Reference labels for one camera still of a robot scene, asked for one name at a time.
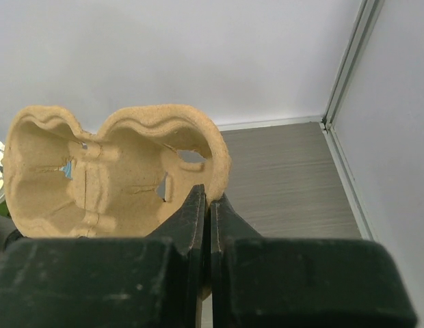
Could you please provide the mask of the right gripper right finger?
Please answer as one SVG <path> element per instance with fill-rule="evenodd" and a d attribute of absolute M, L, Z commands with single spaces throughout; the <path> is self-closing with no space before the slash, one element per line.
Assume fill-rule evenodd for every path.
<path fill-rule="evenodd" d="M 391 255 L 379 243 L 267 238 L 226 197 L 211 204 L 215 327 L 416 327 Z"/>

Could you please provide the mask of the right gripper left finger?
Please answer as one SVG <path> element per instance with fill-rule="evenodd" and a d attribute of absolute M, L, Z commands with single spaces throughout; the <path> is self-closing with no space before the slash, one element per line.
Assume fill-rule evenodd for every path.
<path fill-rule="evenodd" d="M 0 256 L 0 327 L 199 327 L 204 187 L 143 238 L 20 238 Z"/>

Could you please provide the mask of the cardboard cup carrier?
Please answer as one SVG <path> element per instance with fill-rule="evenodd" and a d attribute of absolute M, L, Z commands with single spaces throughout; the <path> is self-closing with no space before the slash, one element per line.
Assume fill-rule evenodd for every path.
<path fill-rule="evenodd" d="M 231 168 L 217 126 L 175 104 L 119 109 L 97 133 L 63 107 L 26 107 L 2 163 L 11 218 L 31 238 L 147 236 L 195 185 L 220 199 Z"/>

